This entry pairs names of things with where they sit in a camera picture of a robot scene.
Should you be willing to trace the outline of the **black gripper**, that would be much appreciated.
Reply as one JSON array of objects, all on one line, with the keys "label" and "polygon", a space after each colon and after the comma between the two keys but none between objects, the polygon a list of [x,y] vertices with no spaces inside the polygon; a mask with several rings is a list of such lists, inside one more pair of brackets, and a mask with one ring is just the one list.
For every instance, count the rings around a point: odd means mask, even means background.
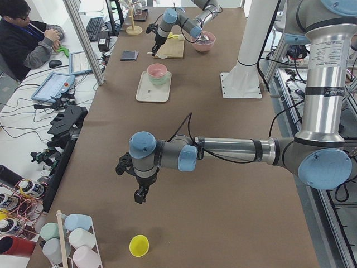
[{"label": "black gripper", "polygon": [[144,178],[136,175],[136,181],[139,184],[139,189],[134,192],[134,201],[136,203],[145,203],[146,196],[149,191],[149,188],[152,184],[154,184],[157,180],[157,173]]},{"label": "black gripper", "polygon": [[151,50],[152,56],[156,56],[156,57],[159,57],[159,58],[161,57],[161,55],[160,55],[160,47],[165,44],[166,40],[167,40],[167,37],[163,37],[158,33],[156,34],[156,36],[155,36],[155,45]]}]

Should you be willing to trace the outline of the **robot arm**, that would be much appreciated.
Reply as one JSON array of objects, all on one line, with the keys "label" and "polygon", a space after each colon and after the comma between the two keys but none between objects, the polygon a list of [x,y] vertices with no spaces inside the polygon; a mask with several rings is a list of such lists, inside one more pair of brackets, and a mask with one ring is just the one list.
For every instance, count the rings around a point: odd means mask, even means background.
[{"label": "robot arm", "polygon": [[146,29],[146,33],[155,33],[155,44],[150,52],[152,56],[159,56],[158,51],[168,39],[169,33],[175,25],[187,32],[190,37],[197,41],[202,33],[205,24],[213,20],[218,13],[222,12],[222,7],[218,1],[192,1],[202,12],[191,19],[182,7],[168,8],[164,11],[160,23],[151,23]]},{"label": "robot arm", "polygon": [[167,141],[149,132],[129,140],[129,173],[143,203],[160,168],[193,171],[198,159],[248,164],[265,162],[283,167],[306,185],[321,190],[346,182],[353,164],[339,135],[342,100],[351,38],[356,34],[355,1],[288,1],[287,34],[304,35],[310,42],[301,130],[293,138],[240,140],[174,135]]}]

